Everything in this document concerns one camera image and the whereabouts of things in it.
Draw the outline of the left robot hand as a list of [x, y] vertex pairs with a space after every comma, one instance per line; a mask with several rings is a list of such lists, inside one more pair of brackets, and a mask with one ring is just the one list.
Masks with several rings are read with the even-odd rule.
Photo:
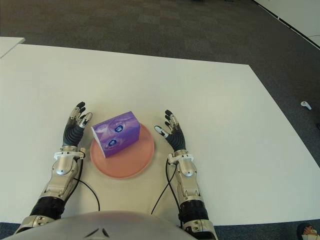
[[62, 137], [62, 146], [77, 147], [84, 135], [84, 130], [93, 117], [91, 112], [86, 110], [85, 102], [79, 102], [71, 111]]

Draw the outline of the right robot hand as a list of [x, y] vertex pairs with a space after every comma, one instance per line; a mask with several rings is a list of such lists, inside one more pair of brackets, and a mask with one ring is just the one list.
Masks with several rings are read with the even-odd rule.
[[164, 117], [166, 119], [165, 125], [169, 128], [170, 132], [165, 131], [159, 125], [154, 126], [155, 131], [166, 139], [174, 152], [186, 151], [185, 137], [177, 118], [168, 109], [165, 111]]

